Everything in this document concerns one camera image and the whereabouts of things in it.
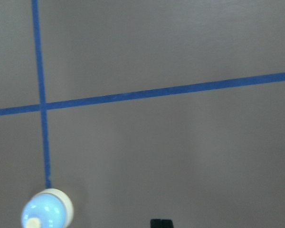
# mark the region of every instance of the horizontal blue line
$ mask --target horizontal blue line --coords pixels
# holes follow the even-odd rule
[[[243,78],[237,78],[237,79],[228,79],[228,80],[215,81],[215,82],[205,82],[205,83],[192,84],[192,85],[182,85],[182,86],[152,89],[152,90],[124,93],[124,94],[105,95],[105,96],[89,97],[89,98],[69,100],[69,101],[52,102],[52,103],[47,104],[47,109],[51,110],[51,109],[83,106],[83,105],[95,105],[95,104],[103,104],[103,103],[109,103],[109,102],[143,99],[143,98],[149,98],[149,97],[167,96],[167,95],[184,94],[184,93],[193,93],[193,92],[200,92],[200,91],[207,91],[207,90],[214,90],[214,89],[224,89],[224,88],[239,87],[239,86],[250,86],[250,85],[258,85],[258,84],[282,82],[282,81],[285,81],[285,73],[243,77]]]
[[[2,108],[0,109],[0,115],[11,115],[11,114],[19,114],[19,113],[31,113],[40,111],[40,105],[27,105],[21,107],[13,107],[13,108]]]

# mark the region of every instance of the blue lid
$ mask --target blue lid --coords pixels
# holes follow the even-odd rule
[[[37,218],[41,228],[63,228],[66,221],[66,209],[63,203],[51,194],[40,194],[32,198],[24,207],[21,215],[22,227],[27,221]]]

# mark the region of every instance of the white base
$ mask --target white base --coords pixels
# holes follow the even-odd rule
[[[35,196],[40,194],[51,194],[57,197],[63,203],[66,209],[66,221],[64,224],[64,228],[67,228],[71,224],[74,215],[74,208],[70,198],[64,192],[58,189],[45,189],[42,192],[36,194]]]

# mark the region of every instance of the black object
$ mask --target black object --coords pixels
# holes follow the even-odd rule
[[[174,228],[170,219],[151,219],[150,225],[151,228]]]

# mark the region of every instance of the blue line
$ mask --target blue line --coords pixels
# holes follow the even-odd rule
[[[50,180],[51,166],[50,166],[50,154],[49,154],[49,143],[48,143],[48,125],[47,125],[48,118],[47,118],[47,106],[46,106],[47,103],[46,103],[46,92],[44,86],[44,74],[43,74],[43,63],[42,63],[42,52],[41,52],[38,0],[31,0],[31,2],[32,2],[35,52],[36,52],[36,64],[37,64],[39,98],[40,98],[40,117],[41,117],[41,127],[42,127],[45,182],[46,182],[46,188],[51,188],[51,180]]]
[[[13,108],[2,108],[0,109],[0,115],[31,113],[31,112],[37,112],[39,110],[40,110],[40,105],[38,104],[21,106],[21,107],[13,107]]]
[[[175,95],[175,94],[184,94],[184,93],[193,93],[214,89],[224,89],[224,88],[232,88],[239,86],[250,86],[250,85],[258,85],[265,83],[273,83],[273,82],[282,82],[285,81],[285,73],[271,74],[271,75],[263,75],[263,76],[253,76],[253,77],[243,77],[237,79],[228,79],[223,81],[215,81],[215,82],[205,82],[199,84],[192,85],[182,85],[175,87],[168,87],[162,89],[152,89],[138,92],[131,92],[125,94],[115,94],[115,95],[105,95],[105,96],[97,96],[97,97],[89,97],[83,99],[69,100],[69,101],[59,101],[52,102],[47,104],[47,109],[60,109],[60,108],[69,108],[83,105],[95,105],[109,102],[117,102],[117,101],[126,101],[126,100],[134,100],[134,99],[143,99],[149,97],[157,97],[157,96],[167,96],[167,95]]]

